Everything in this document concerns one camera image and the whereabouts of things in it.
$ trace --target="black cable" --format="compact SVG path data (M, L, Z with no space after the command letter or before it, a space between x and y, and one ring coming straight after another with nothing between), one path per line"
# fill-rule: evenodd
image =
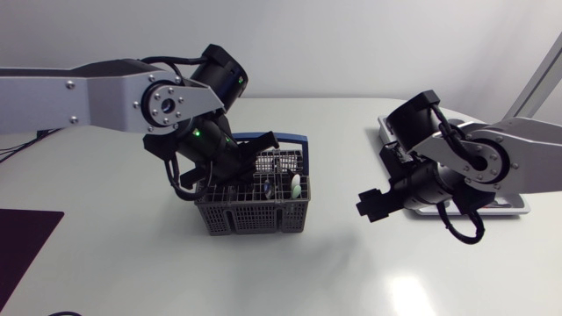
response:
M157 62L172 63L179 65L200 65L207 61L207 58L202 56L198 58L181 58L181 57L168 57L168 56L154 56L143 58L140 61L151 64Z
M439 211L439 217L445 224L445 228L449 229L450 233L452 233L455 238L462 241L463 243L473 245L479 242L482 237L484 237L484 232L486 231L486 229L484 228L484 222L482 221L482 218L477 211L468 213L468 218L471 219L471 222L476 227L476 235L474 237L469 237L459 233L458 230L455 229L455 227L451 224L449 216L447 215L447 211L445 210L444 202L440 202L437 204L437 210Z
M461 159L467 161L476 170L484 169L486 166L483 166L482 164L485 164L486 162L483 162L478 159L477 156L469 153L465 146L463 146L463 143L460 142L461 139L465 137L465 135L460 132L460 129L456 126L451 127L451 124L436 104L431 105L431 110L433 110L437 119L441 122L441 124L439 124L439 131L450 149Z
M7 154L7 156L5 156L4 158L0 159L0 163L7 161L7 160L8 160L10 157L12 157L13 155L15 155L15 154L19 153L20 151L22 151L22 150L24 150L24 149L30 147L31 145L37 143L38 141L44 140L47 136L50 136L50 135L52 135L52 134L54 134L54 133L56 133L56 132L59 132L60 130L61 130L60 128L59 128L59 129L55 129L55 130L50 130L50 131L48 131L47 133L41 134L41 136L39 136L38 138L36 138L36 139L34 139L34 140L30 140L30 141L28 141L28 142L26 142L26 143L24 143L24 144L17 145L17 146L12 147L12 148L7 148L7 149L11 149L11 150L6 151L6 152L0 154L0 155L2 155L2 154Z
M204 181L205 187L201 188L201 190L198 192L188 192L180 187L179 167L177 163L177 157L175 155L171 160L164 162L164 165L166 167L166 175L168 176L169 184L174 188L177 196L181 199L186 201L194 201L198 198L202 198L209 190L209 185L211 184L211 179L213 177L213 162L209 162L207 164L209 173Z
M172 70L174 70L176 75L178 75L180 78L183 78L182 72L179 71L179 68L176 66L176 64L171 63L171 62L165 62L165 64L168 65L168 67L172 68Z
M0 151L9 151L9 150L13 150L13 149L15 149L15 148L22 147L22 146L24 146L25 144L27 144L27 143L19 144L19 145L17 145L17 146L10 147L10 148L2 148L2 149L0 149Z
M50 314L49 316L82 316L77 312L56 312L54 314Z

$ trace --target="cable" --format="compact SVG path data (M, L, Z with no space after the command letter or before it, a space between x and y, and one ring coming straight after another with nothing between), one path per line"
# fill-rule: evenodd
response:
M49 130L49 131L45 131L41 134L38 133L38 137L34 140L30 140L24 144L21 145L17 145L15 147L11 147L11 148L6 148L6 149L0 149L2 151L4 151L3 153L0 153L0 155L3 154L7 154L4 158L0 159L0 163L7 161L8 159L10 159L10 157L12 157L13 155L19 153L20 151L30 147L31 145L37 143L38 141L44 140L47 136L50 136L54 133L57 133L61 130L61 128L59 129L54 129L54 130Z
M475 243L478 243L482 237L484 237L486 229L484 228L484 222L477 211L468 213L468 218L471 219L471 222L476 227L476 235L474 237L469 237L459 233L458 230L451 224L449 216L447 216L447 211L445 210L444 202L437 203L437 210L439 211L439 217L445 224L445 228L449 229L450 233L463 243L474 245Z
M201 188L201 190L198 192L188 192L180 187L179 167L177 164L177 157L175 155L171 160L164 162L164 165L166 167L166 175L168 176L169 184L174 188L177 196L181 199L186 201L194 201L198 198L202 198L209 190L209 185L211 184L211 179L213 178L213 162L209 161L209 163L207 164L209 173L207 175L207 178L205 179L205 187Z
M204 56L198 58L154 56L154 57L143 58L140 61L147 64L163 62L163 63L172 63L172 64L179 64L179 65L200 65L202 63L205 63L207 61L207 58Z
M443 115L437 104L432 104L431 110L433 110L433 112L441 122L441 124L439 124L439 131L449 145L450 149L461 159L467 161L476 170L485 169L486 161L480 160L478 159L478 156L469 153L468 150L466 150L465 146L463 146L463 143L460 142L461 139L465 138L465 135L462 133L462 131L460 131L460 129L456 126L451 127L451 124Z
M172 68L172 70L174 70L176 75L178 75L180 78L183 78L182 72L179 71L179 68L176 66L176 64L171 63L171 62L165 62L165 64L168 65L168 67Z

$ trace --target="black mat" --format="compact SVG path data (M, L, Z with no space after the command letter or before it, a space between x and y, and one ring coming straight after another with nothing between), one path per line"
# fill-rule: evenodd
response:
M63 215L0 209L0 311Z

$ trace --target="white background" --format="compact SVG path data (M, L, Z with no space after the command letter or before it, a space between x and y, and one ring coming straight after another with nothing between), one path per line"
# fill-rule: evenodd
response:
M223 46L245 97L395 97L495 121L562 30L559 0L0 1L0 67L73 68ZM549 99L541 119L562 124Z

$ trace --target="white table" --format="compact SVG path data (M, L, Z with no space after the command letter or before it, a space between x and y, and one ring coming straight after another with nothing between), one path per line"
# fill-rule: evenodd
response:
M439 218L395 212L371 224L359 216L358 193L389 188L377 116L400 104L233 106L233 132L308 136L304 233L208 236L195 205L175 196L163 163L144 151L143 135L77 127L26 149L0 165L0 207L66 215L3 315L560 315L560 193L526 196L528 215L486 218L475 246ZM0 145L28 137L3 135Z

